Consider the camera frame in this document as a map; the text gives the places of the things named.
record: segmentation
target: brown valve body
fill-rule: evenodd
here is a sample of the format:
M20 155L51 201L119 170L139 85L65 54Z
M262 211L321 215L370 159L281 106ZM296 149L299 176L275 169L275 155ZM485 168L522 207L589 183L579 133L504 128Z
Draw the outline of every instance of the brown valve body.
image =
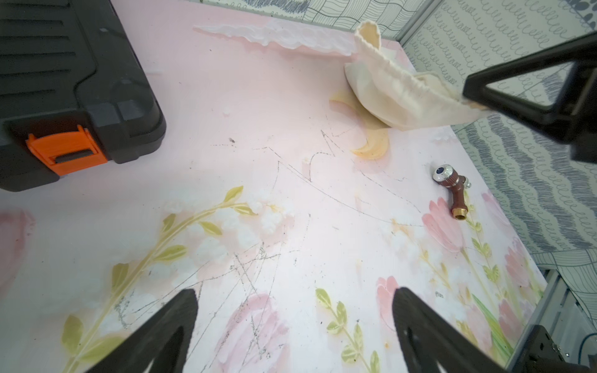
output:
M452 192L452 216L458 220L466 219L469 208L464 203L464 189L470 187L469 180L465 176L458 175L450 165L438 167L433 173L433 179Z

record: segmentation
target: patterned wallpaper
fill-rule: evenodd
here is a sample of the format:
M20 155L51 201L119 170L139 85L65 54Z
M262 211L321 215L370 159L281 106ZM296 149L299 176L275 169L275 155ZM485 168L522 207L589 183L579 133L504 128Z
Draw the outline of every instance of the patterned wallpaper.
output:
M404 50L461 88L473 72L593 31L596 10L597 0L445 0ZM568 67L494 87L549 104ZM454 131L537 264L557 268L597 324L597 165L499 114Z
M355 30L364 20L395 39L424 0L193 0L340 30Z

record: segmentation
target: cream cloth bag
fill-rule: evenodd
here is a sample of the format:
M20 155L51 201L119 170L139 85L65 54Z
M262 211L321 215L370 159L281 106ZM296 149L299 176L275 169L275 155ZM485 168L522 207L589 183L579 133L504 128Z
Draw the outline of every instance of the cream cloth bag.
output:
M436 73L411 74L381 51L377 25L365 21L355 32L359 61L344 65L361 104L388 126L407 131L470 123L491 113L464 99Z

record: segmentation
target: cable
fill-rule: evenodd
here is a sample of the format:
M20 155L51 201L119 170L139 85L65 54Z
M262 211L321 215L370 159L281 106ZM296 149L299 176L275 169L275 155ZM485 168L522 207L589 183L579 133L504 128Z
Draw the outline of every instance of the cable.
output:
M581 358L581 357L582 357L582 355L583 355L583 346L584 346L584 343L587 341L587 339L589 339L589 337L592 337L592 336L594 336L594 335L597 335L597 333L591 333L591 334L587 335L587 336L586 336L586 337L583 339L583 341L580 343L580 348L578 349L578 364L579 364L579 365L580 365L580 358Z

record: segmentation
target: black metal bracket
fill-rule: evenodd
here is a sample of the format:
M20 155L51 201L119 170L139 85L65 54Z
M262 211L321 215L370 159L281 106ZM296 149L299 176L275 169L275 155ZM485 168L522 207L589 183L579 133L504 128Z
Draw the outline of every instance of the black metal bracket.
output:
M571 62L573 66L551 106L487 87L493 82ZM570 144L573 160L597 162L597 32L469 75L463 95L552 140Z
M197 318L195 291L179 292L88 373L181 373Z
M407 288L392 303L394 325L410 373L507 373ZM589 373L563 361L547 331L536 325L513 373Z

